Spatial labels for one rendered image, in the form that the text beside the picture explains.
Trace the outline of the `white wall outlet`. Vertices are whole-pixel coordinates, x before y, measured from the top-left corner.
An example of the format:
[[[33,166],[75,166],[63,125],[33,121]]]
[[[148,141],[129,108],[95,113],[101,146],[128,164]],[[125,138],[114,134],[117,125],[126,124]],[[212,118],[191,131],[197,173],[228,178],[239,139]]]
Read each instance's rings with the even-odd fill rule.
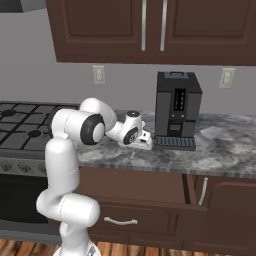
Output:
[[[234,75],[235,75],[235,68],[223,68],[222,74],[220,78],[219,87],[222,89],[229,89],[232,86]]]
[[[95,84],[104,84],[105,83],[105,67],[102,65],[93,66],[93,75]]]

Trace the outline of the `brown upper cabinet door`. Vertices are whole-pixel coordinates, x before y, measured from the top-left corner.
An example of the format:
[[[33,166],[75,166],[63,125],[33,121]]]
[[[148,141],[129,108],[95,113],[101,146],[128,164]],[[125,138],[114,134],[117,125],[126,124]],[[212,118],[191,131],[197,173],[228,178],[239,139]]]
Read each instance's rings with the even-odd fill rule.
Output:
[[[46,5],[58,62],[152,62],[154,0],[147,0],[145,51],[141,50],[142,0],[46,0]]]
[[[256,0],[168,0],[160,51],[163,0],[156,0],[157,64],[256,66]]]

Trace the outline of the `brown lower cabinet door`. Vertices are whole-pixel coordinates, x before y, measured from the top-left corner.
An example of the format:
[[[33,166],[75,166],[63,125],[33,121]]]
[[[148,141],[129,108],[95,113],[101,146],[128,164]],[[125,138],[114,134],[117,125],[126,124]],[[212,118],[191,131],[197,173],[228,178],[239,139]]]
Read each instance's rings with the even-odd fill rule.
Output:
[[[198,202],[202,183],[196,183]],[[198,251],[256,256],[256,180],[208,177]]]

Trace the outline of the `black gas hob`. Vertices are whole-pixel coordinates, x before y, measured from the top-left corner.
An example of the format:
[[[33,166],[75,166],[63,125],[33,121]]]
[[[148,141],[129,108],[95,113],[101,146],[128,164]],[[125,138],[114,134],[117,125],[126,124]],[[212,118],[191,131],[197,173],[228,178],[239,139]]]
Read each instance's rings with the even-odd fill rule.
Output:
[[[0,163],[9,163],[12,168],[2,174],[45,177],[38,164],[45,164],[45,146],[51,139],[48,133],[48,115],[54,110],[77,109],[77,104],[36,103],[0,101]],[[23,172],[18,164],[31,167]]]

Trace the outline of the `brown cabinet door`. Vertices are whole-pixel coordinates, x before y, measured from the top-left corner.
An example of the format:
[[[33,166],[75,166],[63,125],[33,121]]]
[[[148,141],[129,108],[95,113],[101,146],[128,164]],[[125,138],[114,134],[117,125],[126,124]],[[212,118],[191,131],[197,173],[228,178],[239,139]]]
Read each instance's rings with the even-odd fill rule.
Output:
[[[198,202],[202,183],[196,183]],[[256,180],[208,177],[198,251],[256,256]]]
[[[152,62],[154,0],[147,0],[145,51],[141,50],[142,0],[46,0],[46,5],[58,62]]]
[[[156,0],[157,64],[256,66],[256,0],[168,0],[160,51],[163,0]]]

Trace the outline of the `brown open drawer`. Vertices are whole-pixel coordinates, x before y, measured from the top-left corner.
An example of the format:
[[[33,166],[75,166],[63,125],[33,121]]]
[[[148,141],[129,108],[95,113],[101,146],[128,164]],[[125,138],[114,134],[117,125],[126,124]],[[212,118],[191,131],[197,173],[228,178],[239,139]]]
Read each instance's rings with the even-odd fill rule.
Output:
[[[199,238],[206,209],[197,204],[188,174],[82,167],[77,192],[97,200],[101,214],[89,229],[94,241],[182,249]],[[103,220],[136,219],[119,226]]]

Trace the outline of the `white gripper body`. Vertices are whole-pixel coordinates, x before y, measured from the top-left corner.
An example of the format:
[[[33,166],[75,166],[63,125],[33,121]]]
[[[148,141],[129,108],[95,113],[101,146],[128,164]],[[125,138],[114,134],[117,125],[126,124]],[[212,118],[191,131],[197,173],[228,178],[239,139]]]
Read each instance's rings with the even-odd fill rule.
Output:
[[[134,142],[129,144],[131,148],[151,150],[152,149],[152,138],[151,134],[145,130],[142,131],[141,135],[138,136]]]

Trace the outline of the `black coffee machine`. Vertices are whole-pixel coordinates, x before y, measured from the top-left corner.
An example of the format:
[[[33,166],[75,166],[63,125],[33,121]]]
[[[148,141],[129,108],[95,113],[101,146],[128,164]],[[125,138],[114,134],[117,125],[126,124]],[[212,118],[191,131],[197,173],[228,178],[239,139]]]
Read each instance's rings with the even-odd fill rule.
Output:
[[[195,151],[202,89],[193,72],[157,74],[154,147]]]

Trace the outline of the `black oven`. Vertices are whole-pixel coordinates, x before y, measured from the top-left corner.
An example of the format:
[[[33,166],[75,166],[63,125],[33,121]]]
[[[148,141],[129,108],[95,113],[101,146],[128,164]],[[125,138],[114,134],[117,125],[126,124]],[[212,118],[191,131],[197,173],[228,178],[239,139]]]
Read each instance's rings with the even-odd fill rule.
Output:
[[[60,244],[56,227],[36,210],[45,177],[0,174],[0,239]]]

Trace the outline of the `grey range hood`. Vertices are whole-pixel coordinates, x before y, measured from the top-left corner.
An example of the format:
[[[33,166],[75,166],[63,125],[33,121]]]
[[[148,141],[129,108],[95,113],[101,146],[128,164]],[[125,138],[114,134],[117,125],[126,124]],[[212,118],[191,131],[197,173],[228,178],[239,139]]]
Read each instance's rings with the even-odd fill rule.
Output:
[[[25,13],[46,8],[46,0],[0,0],[0,13]]]

